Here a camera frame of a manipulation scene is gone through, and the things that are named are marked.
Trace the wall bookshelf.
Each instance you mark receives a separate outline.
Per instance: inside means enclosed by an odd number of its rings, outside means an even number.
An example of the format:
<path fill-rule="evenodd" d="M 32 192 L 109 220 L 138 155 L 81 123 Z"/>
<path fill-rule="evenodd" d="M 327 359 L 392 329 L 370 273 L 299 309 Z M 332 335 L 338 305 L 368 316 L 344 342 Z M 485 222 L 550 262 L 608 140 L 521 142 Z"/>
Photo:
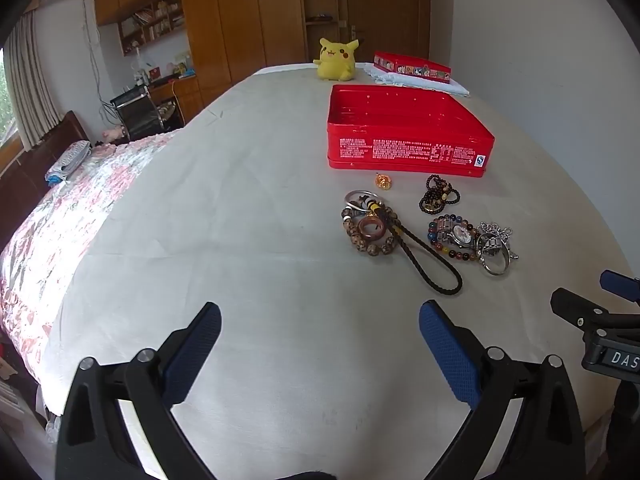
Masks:
<path fill-rule="evenodd" d="M 117 22 L 122 54 L 142 47 L 186 27 L 182 0 L 152 0 Z"/>

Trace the small gold charm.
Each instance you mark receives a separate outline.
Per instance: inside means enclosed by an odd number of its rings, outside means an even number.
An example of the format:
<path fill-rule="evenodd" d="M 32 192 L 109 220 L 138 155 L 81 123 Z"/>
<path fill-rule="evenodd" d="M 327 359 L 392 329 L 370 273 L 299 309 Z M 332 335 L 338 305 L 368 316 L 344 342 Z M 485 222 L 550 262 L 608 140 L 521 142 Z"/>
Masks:
<path fill-rule="evenodd" d="M 374 179 L 375 185 L 381 190 L 388 191 L 393 186 L 393 180 L 388 174 L 377 174 Z"/>

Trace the black office chair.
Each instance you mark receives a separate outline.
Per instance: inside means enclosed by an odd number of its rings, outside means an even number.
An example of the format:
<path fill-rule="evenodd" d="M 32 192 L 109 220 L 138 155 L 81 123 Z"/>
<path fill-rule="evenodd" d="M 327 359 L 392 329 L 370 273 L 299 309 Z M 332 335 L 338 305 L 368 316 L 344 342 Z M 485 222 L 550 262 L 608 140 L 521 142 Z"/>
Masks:
<path fill-rule="evenodd" d="M 147 86 L 134 86 L 111 100 L 128 141 L 168 133 L 183 126 L 176 100 L 156 105 Z"/>

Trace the dark wooden headboard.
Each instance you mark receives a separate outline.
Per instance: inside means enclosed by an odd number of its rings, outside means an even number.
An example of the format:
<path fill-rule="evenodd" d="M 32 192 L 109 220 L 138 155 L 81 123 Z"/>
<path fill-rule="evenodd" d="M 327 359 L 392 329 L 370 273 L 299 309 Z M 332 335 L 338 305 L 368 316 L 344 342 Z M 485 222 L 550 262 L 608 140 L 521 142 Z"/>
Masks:
<path fill-rule="evenodd" d="M 0 185 L 1 248 L 6 247 L 15 231 L 47 194 L 49 187 L 44 180 L 47 170 L 70 144 L 87 139 L 76 114 L 70 110 L 40 144 L 9 164 Z"/>

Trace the white lace cloth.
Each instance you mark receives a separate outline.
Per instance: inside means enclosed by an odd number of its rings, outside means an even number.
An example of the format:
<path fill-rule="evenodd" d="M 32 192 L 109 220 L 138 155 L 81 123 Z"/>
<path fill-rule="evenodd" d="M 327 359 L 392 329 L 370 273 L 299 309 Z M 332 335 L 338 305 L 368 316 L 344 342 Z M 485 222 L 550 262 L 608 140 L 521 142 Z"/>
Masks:
<path fill-rule="evenodd" d="M 450 82 L 440 82 L 429 79 L 422 79 L 415 76 L 390 73 L 386 72 L 385 70 L 381 70 L 378 66 L 375 66 L 374 64 L 369 62 L 357 63 L 356 67 L 360 70 L 363 70 L 378 84 L 390 84 L 391 86 L 440 91 L 452 94 L 453 96 L 463 96 L 464 98 L 467 98 L 470 95 L 469 90 L 466 90 L 455 80 L 452 80 Z"/>

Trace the pink floral quilt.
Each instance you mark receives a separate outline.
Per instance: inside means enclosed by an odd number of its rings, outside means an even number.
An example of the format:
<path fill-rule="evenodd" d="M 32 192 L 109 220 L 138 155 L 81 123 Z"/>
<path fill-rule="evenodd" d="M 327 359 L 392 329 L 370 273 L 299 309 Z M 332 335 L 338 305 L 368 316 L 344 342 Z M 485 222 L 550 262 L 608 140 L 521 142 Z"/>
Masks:
<path fill-rule="evenodd" d="M 40 384 L 58 374 L 46 352 L 79 263 L 115 204 L 180 133 L 94 148 L 49 188 L 3 248 L 1 328 Z"/>

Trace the silver bangle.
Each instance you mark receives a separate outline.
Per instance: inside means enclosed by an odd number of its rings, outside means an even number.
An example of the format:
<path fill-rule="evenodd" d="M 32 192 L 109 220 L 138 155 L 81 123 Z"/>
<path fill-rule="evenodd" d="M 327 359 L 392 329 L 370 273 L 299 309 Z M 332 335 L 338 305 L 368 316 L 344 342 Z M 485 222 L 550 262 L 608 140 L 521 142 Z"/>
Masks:
<path fill-rule="evenodd" d="M 485 271 L 492 276 L 506 274 L 510 268 L 511 255 L 506 243 L 500 238 L 493 237 L 480 246 L 477 253 L 478 261 Z"/>

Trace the red tin box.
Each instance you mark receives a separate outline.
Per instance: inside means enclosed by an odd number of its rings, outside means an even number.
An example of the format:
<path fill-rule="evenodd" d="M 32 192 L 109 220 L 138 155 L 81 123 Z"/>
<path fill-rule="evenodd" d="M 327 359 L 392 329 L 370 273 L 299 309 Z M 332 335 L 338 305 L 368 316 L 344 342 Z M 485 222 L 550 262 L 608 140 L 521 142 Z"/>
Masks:
<path fill-rule="evenodd" d="M 330 93 L 328 163 L 334 169 L 480 178 L 495 137 L 445 92 L 336 84 Z"/>

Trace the wooden door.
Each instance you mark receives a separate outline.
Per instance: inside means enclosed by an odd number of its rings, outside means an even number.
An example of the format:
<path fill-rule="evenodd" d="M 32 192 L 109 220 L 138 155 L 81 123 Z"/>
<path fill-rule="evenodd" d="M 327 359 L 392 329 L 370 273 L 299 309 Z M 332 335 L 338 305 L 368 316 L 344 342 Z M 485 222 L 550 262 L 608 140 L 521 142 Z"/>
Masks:
<path fill-rule="evenodd" d="M 431 0 L 347 0 L 347 13 L 357 61 L 371 62 L 378 51 L 427 57 Z"/>

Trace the folded patterned cloth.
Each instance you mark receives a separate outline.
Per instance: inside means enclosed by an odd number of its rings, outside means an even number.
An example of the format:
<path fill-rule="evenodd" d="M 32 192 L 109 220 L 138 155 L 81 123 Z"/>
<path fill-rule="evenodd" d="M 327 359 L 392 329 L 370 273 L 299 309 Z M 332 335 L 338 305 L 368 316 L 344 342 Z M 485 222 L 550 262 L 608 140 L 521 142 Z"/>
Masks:
<path fill-rule="evenodd" d="M 70 144 L 44 175 L 47 185 L 55 186 L 65 181 L 90 153 L 91 143 L 89 141 L 80 140 Z"/>

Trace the wooden desk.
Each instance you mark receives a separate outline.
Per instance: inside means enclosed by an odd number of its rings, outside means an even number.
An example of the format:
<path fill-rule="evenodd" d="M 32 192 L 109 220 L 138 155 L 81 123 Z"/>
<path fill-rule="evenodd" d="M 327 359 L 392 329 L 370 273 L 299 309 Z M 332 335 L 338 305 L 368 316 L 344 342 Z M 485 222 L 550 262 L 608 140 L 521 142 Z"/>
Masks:
<path fill-rule="evenodd" d="M 150 95 L 155 104 L 175 101 L 185 125 L 204 108 L 200 84 L 195 75 L 165 81 L 152 87 Z"/>

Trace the yellow Pikachu plush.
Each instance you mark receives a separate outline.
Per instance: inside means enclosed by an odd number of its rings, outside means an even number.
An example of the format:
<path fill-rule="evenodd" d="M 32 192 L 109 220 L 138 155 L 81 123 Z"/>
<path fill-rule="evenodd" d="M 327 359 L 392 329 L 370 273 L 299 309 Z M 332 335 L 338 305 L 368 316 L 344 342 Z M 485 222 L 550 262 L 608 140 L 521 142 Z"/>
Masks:
<path fill-rule="evenodd" d="M 321 38 L 319 58 L 314 60 L 318 77 L 322 80 L 352 80 L 356 73 L 355 51 L 358 47 L 358 39 L 341 44 Z"/>

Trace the striped curtain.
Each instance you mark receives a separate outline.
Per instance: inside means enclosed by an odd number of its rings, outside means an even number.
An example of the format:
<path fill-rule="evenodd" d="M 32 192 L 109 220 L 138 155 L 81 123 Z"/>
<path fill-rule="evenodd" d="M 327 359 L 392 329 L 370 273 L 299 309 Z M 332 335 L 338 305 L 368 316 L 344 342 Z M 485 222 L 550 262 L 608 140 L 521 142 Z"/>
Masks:
<path fill-rule="evenodd" d="M 3 46 L 4 72 L 23 150 L 35 148 L 63 116 L 40 63 L 35 12 L 23 14 Z"/>

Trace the red tin lid with pictures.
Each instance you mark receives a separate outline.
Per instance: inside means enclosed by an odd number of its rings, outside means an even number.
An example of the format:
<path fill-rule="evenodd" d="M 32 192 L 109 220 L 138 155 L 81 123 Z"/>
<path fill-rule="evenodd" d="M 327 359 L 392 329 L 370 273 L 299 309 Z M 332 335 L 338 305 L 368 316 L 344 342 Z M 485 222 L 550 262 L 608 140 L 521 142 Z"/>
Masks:
<path fill-rule="evenodd" d="M 417 56 L 396 54 L 383 51 L 375 51 L 373 63 L 387 73 L 395 73 L 431 81 L 449 84 L 451 79 L 451 68 L 427 58 Z"/>

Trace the wooden framed window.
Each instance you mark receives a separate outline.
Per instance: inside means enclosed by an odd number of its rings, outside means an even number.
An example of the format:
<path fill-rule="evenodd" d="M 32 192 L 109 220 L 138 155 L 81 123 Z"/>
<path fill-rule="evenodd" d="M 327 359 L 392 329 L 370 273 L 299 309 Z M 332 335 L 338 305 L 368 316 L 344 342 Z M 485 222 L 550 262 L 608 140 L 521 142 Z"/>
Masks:
<path fill-rule="evenodd" d="M 0 53 L 0 171 L 5 172 L 22 151 L 23 143 L 6 80 L 4 56 Z"/>

